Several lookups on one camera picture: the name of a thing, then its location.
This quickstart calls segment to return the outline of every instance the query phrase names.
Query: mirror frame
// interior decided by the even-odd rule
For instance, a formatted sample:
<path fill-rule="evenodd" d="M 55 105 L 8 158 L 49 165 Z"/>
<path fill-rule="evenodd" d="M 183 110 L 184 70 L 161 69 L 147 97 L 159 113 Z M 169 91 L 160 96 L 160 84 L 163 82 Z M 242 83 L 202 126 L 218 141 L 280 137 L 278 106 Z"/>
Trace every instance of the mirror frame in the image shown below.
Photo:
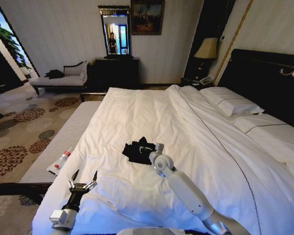
<path fill-rule="evenodd" d="M 124 57 L 131 57 L 132 51 L 131 51 L 131 9 L 129 5 L 99 5 L 99 12 L 100 12 L 100 16 L 101 16 L 101 25 L 102 25 L 102 33 L 103 33 L 103 39 L 104 39 L 104 45 L 106 47 L 106 53 L 107 56 L 105 58 L 108 59 L 115 59 L 115 58 L 124 58 Z M 104 10 L 107 11 L 115 11 L 115 10 L 119 10 L 119 11 L 124 11 L 127 15 L 127 41 L 128 41 L 128 54 L 109 54 L 109 50 L 108 50 L 108 45 L 106 43 L 106 35 L 104 33 L 104 22 L 103 22 L 103 15 L 104 15 Z"/>

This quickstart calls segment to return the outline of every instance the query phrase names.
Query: lampshade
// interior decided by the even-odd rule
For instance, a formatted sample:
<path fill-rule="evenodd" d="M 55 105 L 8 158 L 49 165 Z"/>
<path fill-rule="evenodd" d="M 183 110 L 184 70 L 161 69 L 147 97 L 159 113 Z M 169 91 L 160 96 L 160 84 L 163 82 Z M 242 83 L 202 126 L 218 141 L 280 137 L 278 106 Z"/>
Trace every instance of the lampshade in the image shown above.
<path fill-rule="evenodd" d="M 217 38 L 205 38 L 194 57 L 203 59 L 216 58 L 217 40 Z"/>

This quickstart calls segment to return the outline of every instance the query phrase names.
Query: black cloth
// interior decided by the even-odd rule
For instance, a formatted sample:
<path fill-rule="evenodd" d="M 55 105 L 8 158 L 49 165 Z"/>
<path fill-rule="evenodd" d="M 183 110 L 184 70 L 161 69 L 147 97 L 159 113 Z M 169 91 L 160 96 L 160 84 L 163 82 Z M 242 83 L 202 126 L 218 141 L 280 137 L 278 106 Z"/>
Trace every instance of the black cloth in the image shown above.
<path fill-rule="evenodd" d="M 61 78 L 64 77 L 64 74 L 59 70 L 50 70 L 50 72 L 46 73 L 45 77 L 49 77 L 49 79 Z"/>
<path fill-rule="evenodd" d="M 108 44 L 109 44 L 110 54 L 116 54 L 117 53 L 117 50 L 116 50 L 117 47 L 112 47 L 112 46 L 116 45 L 117 41 L 115 39 L 109 38 Z"/>
<path fill-rule="evenodd" d="M 140 147 L 145 148 L 143 153 L 140 152 Z M 153 143 L 147 143 L 146 138 L 142 137 L 138 142 L 126 143 L 122 153 L 128 157 L 129 162 L 151 165 L 149 154 L 156 151 L 155 148 L 156 146 Z"/>

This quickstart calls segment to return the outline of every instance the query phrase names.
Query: bench cushion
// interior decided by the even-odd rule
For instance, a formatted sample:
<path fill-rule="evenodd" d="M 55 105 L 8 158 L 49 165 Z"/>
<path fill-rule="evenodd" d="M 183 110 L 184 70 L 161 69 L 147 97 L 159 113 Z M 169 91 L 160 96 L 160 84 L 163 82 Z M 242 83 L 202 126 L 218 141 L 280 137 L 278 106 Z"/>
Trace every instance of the bench cushion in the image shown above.
<path fill-rule="evenodd" d="M 83 86 L 79 75 L 70 75 L 62 78 L 48 79 L 47 77 L 36 77 L 29 79 L 32 86 Z"/>

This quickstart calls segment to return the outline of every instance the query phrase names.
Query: white pillow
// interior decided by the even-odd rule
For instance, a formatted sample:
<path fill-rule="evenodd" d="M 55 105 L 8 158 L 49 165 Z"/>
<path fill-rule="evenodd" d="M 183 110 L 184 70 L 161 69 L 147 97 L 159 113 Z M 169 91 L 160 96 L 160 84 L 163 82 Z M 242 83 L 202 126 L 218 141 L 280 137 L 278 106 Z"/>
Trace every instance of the white pillow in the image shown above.
<path fill-rule="evenodd" d="M 83 63 L 83 70 L 82 70 L 82 72 L 79 75 L 80 80 L 82 80 L 82 82 L 84 82 L 84 83 L 87 80 L 87 64 L 88 64 L 88 62 L 87 61 L 84 61 L 84 63 Z"/>
<path fill-rule="evenodd" d="M 294 128 L 268 114 L 238 117 L 234 125 L 246 133 L 294 176 Z"/>
<path fill-rule="evenodd" d="M 227 116 L 232 114 L 257 114 L 264 111 L 257 104 L 225 87 L 210 87 L 199 92 Z"/>

